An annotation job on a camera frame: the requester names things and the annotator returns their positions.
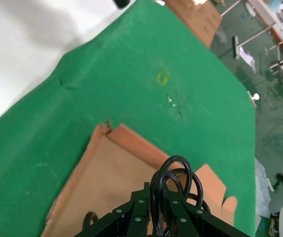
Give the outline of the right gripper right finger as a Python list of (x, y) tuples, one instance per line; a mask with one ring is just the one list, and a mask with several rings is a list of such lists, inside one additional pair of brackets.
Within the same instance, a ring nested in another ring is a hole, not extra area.
[(172, 237), (246, 237), (212, 214), (187, 203), (181, 193), (164, 185), (162, 213)]

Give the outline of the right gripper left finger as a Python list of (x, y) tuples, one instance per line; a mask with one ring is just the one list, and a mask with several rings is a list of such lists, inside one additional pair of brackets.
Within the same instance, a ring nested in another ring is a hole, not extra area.
[(134, 191), (128, 202), (83, 228), (78, 237), (145, 237), (150, 220), (150, 184)]

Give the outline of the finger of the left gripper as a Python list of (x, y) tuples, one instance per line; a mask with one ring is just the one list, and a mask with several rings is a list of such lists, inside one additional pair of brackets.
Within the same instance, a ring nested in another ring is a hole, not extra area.
[(124, 9), (130, 4), (130, 0), (113, 0), (118, 9)]

